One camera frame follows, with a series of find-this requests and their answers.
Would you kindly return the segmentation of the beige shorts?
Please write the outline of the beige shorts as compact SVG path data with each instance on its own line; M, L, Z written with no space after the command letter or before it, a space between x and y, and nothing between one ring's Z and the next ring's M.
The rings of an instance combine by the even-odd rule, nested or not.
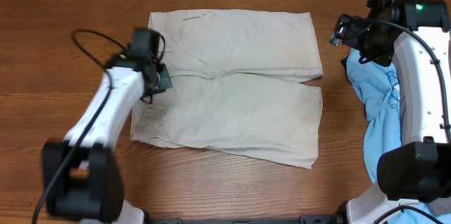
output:
M319 155L323 75L310 13L153 12L173 86L139 102L130 136L309 169Z

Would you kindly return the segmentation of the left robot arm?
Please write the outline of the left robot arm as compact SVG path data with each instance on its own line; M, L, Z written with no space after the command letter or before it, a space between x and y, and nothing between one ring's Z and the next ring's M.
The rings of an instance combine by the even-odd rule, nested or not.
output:
M163 63L164 36L137 28L132 41L102 63L77 39L74 45L103 71L100 86L81 119L60 142L42 148L44 191L32 216L42 208L53 216L79 223L150 223L149 214L125 200L124 185L114 151L132 107L173 85Z

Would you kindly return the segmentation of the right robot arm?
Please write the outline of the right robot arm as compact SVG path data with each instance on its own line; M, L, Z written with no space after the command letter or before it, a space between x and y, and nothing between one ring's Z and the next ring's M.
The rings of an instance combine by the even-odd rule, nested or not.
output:
M450 222L450 17L442 0L368 0L331 36L365 106L371 186L301 223Z

